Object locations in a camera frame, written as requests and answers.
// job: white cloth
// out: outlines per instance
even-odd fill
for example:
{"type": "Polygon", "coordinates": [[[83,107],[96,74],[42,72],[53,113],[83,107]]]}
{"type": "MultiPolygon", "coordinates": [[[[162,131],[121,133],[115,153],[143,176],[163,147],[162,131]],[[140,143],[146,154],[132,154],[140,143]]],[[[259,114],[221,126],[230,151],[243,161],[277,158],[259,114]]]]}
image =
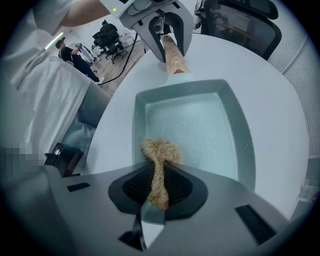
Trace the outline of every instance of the white cloth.
{"type": "MultiPolygon", "coordinates": [[[[16,124],[27,129],[12,147],[27,145],[41,161],[64,138],[91,82],[70,64],[37,47],[37,30],[54,35],[73,2],[44,0],[31,8],[16,26],[0,60],[1,86],[14,88],[33,111],[27,125],[16,124]]],[[[6,114],[15,112],[8,109],[6,114]]]]}

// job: desk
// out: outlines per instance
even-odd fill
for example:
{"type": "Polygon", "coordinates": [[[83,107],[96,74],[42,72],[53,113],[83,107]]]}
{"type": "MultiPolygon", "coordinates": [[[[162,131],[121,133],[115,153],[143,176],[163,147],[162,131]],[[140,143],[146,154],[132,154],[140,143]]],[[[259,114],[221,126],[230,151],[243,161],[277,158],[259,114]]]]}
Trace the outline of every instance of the desk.
{"type": "MultiPolygon", "coordinates": [[[[193,34],[185,61],[194,81],[224,79],[232,88],[252,137],[255,192],[289,219],[309,152],[305,116],[294,87],[260,56],[216,37],[193,34]]],[[[132,68],[95,131],[87,156],[89,174],[132,165],[135,96],[163,86],[167,79],[166,64],[151,51],[132,68]]]]}

